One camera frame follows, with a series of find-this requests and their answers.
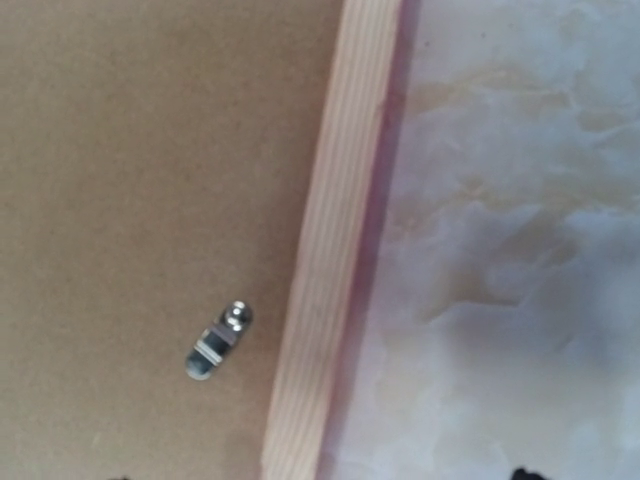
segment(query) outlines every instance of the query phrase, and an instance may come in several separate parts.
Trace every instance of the wooden strip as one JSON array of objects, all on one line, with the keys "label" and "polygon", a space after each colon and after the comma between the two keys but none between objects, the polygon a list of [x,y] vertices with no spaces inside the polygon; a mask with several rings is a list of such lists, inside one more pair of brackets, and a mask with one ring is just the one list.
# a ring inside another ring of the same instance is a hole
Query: wooden strip
[{"label": "wooden strip", "polygon": [[345,0],[262,454],[316,476],[389,88],[402,0]]}]

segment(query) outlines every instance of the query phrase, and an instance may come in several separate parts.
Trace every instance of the brown hardboard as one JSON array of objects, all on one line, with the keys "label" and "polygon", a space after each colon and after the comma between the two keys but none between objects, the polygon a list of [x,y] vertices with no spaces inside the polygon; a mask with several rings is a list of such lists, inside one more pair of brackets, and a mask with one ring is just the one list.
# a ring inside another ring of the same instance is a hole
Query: brown hardboard
[{"label": "brown hardboard", "polygon": [[340,4],[0,4],[0,477],[257,477]]}]

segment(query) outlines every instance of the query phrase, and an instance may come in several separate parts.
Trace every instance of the white marble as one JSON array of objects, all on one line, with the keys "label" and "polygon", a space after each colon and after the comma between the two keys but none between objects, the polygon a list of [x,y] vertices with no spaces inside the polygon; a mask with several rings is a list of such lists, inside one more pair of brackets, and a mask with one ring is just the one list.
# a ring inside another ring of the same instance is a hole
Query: white marble
[{"label": "white marble", "polygon": [[366,316],[320,478],[640,479],[640,0],[424,1]]}]

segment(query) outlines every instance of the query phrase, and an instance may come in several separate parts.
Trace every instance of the wooden batten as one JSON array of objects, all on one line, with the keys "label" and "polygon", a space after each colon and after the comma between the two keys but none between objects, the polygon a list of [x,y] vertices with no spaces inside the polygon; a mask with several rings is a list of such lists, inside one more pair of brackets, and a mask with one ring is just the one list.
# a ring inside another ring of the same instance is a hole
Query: wooden batten
[{"label": "wooden batten", "polygon": [[403,0],[345,0],[262,452],[265,480],[316,476]]}]

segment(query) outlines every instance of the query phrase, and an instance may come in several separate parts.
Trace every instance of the metal clip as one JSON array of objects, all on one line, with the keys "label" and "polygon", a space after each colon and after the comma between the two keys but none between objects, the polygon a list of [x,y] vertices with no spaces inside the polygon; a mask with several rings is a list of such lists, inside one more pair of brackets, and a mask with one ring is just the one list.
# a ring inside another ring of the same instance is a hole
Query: metal clip
[{"label": "metal clip", "polygon": [[233,302],[218,321],[207,328],[187,356],[187,374],[194,380],[206,380],[225,359],[253,320],[251,308]]}]

